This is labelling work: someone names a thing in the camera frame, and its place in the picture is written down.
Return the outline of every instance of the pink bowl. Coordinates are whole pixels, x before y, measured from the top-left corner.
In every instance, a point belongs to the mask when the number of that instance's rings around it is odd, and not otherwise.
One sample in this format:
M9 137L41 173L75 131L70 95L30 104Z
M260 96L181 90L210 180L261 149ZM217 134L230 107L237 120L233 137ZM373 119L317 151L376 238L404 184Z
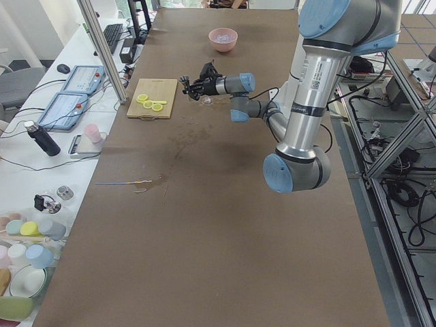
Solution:
M234 48L238 34L233 29L214 29L209 33L209 42L219 52L227 52Z

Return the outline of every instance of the black bottle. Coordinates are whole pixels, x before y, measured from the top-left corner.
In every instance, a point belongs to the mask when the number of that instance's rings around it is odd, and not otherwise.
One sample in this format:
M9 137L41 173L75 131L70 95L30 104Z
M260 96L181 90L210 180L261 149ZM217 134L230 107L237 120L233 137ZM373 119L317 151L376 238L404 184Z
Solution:
M34 121L26 121L25 127L28 135L37 142L37 144L47 153L49 156L57 155L61 152L61 148L56 144L47 131L39 126Z

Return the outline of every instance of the person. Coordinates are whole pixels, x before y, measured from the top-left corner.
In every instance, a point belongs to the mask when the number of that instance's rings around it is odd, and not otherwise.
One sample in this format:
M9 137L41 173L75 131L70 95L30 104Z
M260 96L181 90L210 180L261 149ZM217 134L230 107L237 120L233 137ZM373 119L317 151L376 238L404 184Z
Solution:
M233 2L238 0L209 0L210 8L231 8L233 6ZM238 9L247 9L247 0L243 0Z

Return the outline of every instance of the green cup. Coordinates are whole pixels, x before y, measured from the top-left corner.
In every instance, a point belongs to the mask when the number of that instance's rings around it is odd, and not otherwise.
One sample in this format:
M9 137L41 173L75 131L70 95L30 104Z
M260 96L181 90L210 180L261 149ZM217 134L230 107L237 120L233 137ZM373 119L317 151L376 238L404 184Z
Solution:
M33 300L20 296L0 296L0 318L21 322L30 316Z

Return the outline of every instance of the blue joint cap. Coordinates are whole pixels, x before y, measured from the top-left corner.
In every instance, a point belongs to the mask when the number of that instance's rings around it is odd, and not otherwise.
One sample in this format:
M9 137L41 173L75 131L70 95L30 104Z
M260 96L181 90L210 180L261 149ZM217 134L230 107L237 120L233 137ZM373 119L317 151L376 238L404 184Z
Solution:
M352 0L306 0L298 19L303 37L313 39L331 30L347 11Z
M371 41L369 43L362 44L352 50L353 56L370 55L371 53L377 53L392 49L398 43L400 37L400 31L397 31L381 39Z
M291 193L294 188L291 172L282 158L271 153L264 160L266 184L277 193Z
M230 110L230 118L234 123L246 123L250 119L248 114L236 109Z
M256 79L252 73L240 73L240 82L243 84L244 89L250 93L256 88Z

